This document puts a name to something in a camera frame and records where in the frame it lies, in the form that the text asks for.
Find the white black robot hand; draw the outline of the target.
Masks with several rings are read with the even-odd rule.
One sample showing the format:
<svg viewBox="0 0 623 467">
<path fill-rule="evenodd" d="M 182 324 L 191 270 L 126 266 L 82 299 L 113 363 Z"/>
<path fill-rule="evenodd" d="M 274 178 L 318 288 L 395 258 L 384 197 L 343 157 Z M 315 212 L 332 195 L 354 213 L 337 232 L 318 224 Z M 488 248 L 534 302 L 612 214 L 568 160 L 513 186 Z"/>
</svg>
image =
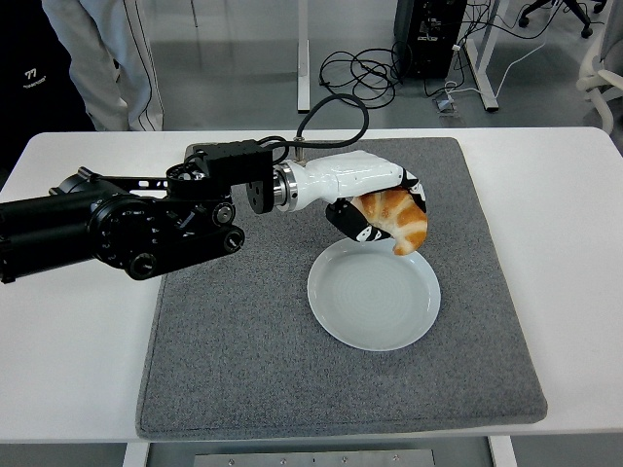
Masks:
<svg viewBox="0 0 623 467">
<path fill-rule="evenodd" d="M 406 168 L 357 150 L 305 165 L 280 166 L 285 183 L 283 211 L 297 211 L 316 200 L 327 203 L 326 217 L 357 242 L 395 241 L 399 256 L 419 249 L 427 236 L 425 194 Z"/>
</svg>

